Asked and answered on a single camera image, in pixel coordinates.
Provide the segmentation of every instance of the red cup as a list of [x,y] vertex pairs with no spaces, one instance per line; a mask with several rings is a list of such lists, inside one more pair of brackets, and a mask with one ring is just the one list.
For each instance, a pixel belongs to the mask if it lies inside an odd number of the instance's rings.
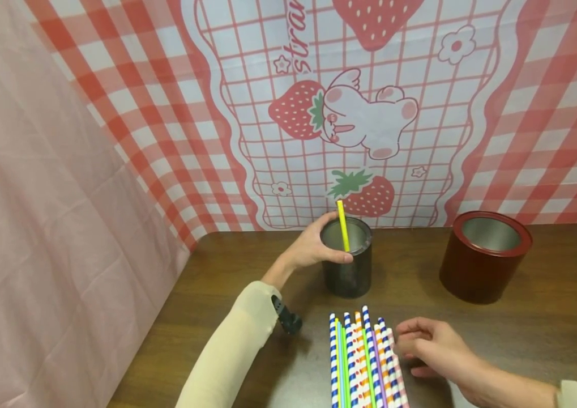
[[474,304],[499,300],[533,238],[516,220],[488,211],[461,214],[452,225],[440,282]]

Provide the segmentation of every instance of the cup rim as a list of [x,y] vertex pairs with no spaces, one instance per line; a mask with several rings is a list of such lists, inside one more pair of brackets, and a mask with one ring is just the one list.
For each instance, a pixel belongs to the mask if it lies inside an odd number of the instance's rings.
[[[466,222],[468,222],[470,219],[474,219],[474,218],[494,219],[494,220],[498,220],[499,222],[502,222],[502,223],[508,225],[508,227],[511,227],[513,230],[515,230],[516,233],[518,233],[518,235],[520,237],[519,244],[517,246],[515,246],[515,248],[511,248],[508,250],[486,249],[486,248],[483,248],[483,246],[479,246],[477,244],[474,244],[472,241],[469,240],[469,238],[463,232],[464,224]],[[460,214],[454,220],[454,222],[452,224],[452,230],[453,230],[454,235],[456,237],[458,237],[459,240],[461,242],[463,242],[463,244],[469,246],[470,248],[472,248],[473,250],[476,250],[477,252],[493,255],[496,257],[503,257],[503,258],[519,257],[520,255],[527,253],[528,250],[533,245],[533,236],[528,231],[528,229],[524,226],[524,224],[521,224],[516,219],[510,218],[510,216],[491,212],[491,211],[468,211],[466,213]]]
[[[345,216],[345,221],[348,224],[352,223],[355,224],[357,227],[360,227],[363,230],[363,232],[365,232],[366,235],[365,242],[363,242],[361,247],[356,250],[350,250],[349,253],[351,253],[352,256],[356,256],[362,252],[365,252],[368,248],[370,248],[371,240],[373,239],[373,234],[371,233],[370,226],[365,222],[363,222],[362,219],[355,218],[355,216],[349,216],[349,215]],[[340,224],[340,218],[332,219],[330,222],[326,223],[324,227],[322,227],[322,231],[320,231],[320,240],[322,240],[322,244],[325,244],[325,241],[322,239],[323,233],[327,228],[331,228],[333,224]]]

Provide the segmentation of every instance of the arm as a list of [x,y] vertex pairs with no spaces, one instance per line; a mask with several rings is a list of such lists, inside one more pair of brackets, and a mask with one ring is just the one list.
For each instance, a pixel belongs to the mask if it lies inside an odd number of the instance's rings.
[[182,388],[176,408],[231,407],[259,349],[275,327],[277,314],[271,296],[298,268],[321,261],[352,262],[352,255],[327,248],[320,231],[336,213],[328,213],[309,225],[277,258],[260,282],[253,282],[236,299],[195,362]]
[[396,347],[426,363],[414,377],[442,376],[481,408],[577,408],[577,382],[558,388],[495,368],[475,355],[446,322],[417,317],[401,322]]

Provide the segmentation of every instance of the straw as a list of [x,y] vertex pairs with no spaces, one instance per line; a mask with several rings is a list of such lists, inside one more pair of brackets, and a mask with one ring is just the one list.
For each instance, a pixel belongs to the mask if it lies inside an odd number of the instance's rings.
[[374,334],[371,328],[365,329],[365,336],[368,339],[368,353],[370,354],[370,373],[371,373],[371,389],[374,388],[374,400],[377,402],[377,408],[384,408],[386,404],[383,403],[383,393],[381,391],[381,376],[379,375],[379,368],[377,364],[377,349],[374,346]]
[[388,396],[388,405],[392,400],[392,406],[400,407],[401,399],[399,394],[399,384],[397,383],[397,370],[395,367],[395,355],[392,353],[390,346],[390,338],[388,337],[388,330],[386,330],[386,322],[383,318],[379,318],[379,330],[381,332],[382,342],[383,342],[383,352],[386,354],[386,365],[388,368],[388,382],[386,383],[386,377],[384,376],[383,381],[390,391],[387,391],[390,396]]
[[349,390],[350,408],[358,406],[358,386],[356,381],[356,364],[354,362],[354,344],[352,341],[352,319],[345,313],[345,351],[347,352],[347,388]]
[[364,330],[361,330],[363,333],[363,341],[365,342],[365,361],[367,364],[367,370],[368,370],[368,378],[370,379],[370,395],[371,395],[371,406],[373,408],[377,408],[378,407],[378,400],[382,400],[382,398],[377,398],[377,390],[375,390],[374,388],[374,384],[373,384],[373,375],[371,374],[371,358],[370,358],[370,341],[371,341],[371,326],[370,326],[370,312],[368,310],[367,306],[363,306],[361,308],[361,317],[363,319],[363,328]]
[[370,382],[365,360],[365,342],[363,341],[361,314],[356,312],[356,325],[354,325],[354,335],[356,339],[356,360],[358,362],[358,372],[361,374],[360,387],[358,388],[358,398],[361,400],[363,408],[371,407]]
[[336,315],[330,314],[330,360],[331,360],[331,407],[339,408],[338,387],[338,341],[336,339]]
[[390,388],[390,369],[388,369],[387,352],[388,335],[382,335],[381,326],[374,325],[374,336],[377,338],[377,350],[379,352],[379,367],[381,368],[383,395],[386,396],[386,406],[388,408],[395,408],[395,400],[392,398],[392,389]]
[[338,218],[340,219],[340,230],[343,232],[343,248],[345,252],[349,252],[349,236],[347,235],[347,220],[345,220],[345,209],[343,208],[343,200],[336,201],[338,206]]
[[[388,327],[388,340],[390,340],[390,347],[392,348],[395,344],[395,338],[392,336],[392,329]],[[395,374],[397,377],[397,384],[391,383],[393,394],[399,394],[399,398],[401,400],[401,406],[403,408],[409,408],[410,404],[408,403],[407,392],[405,391],[404,387],[404,377],[401,375],[401,368],[399,367],[399,361],[394,357],[395,361]]]
[[347,407],[348,394],[345,389],[345,340],[343,339],[343,326],[340,324],[338,318],[336,318],[336,327],[338,330],[338,383],[340,390],[340,407]]

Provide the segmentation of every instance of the hand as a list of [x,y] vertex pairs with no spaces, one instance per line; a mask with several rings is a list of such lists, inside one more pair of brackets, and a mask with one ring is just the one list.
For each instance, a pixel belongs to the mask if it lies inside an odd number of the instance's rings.
[[333,219],[338,213],[335,211],[320,216],[314,223],[306,227],[297,237],[297,240],[288,247],[283,254],[261,279],[262,282],[271,284],[278,291],[284,287],[289,276],[298,268],[311,266],[322,261],[331,261],[347,264],[353,261],[352,254],[328,248],[320,240],[322,228]]
[[297,237],[297,240],[281,254],[281,257],[284,257],[289,267],[298,269],[322,261],[331,261],[337,264],[347,264],[353,261],[352,254],[343,252],[343,250],[331,249],[320,240],[322,228],[336,218],[338,218],[338,213],[332,211],[320,216],[320,218],[302,231],[300,236]]
[[416,317],[401,322],[396,332],[397,349],[406,358],[417,357],[426,364],[411,369],[414,377],[442,376],[458,385],[472,404],[490,406],[482,395],[482,381],[496,369],[474,354],[448,323]]

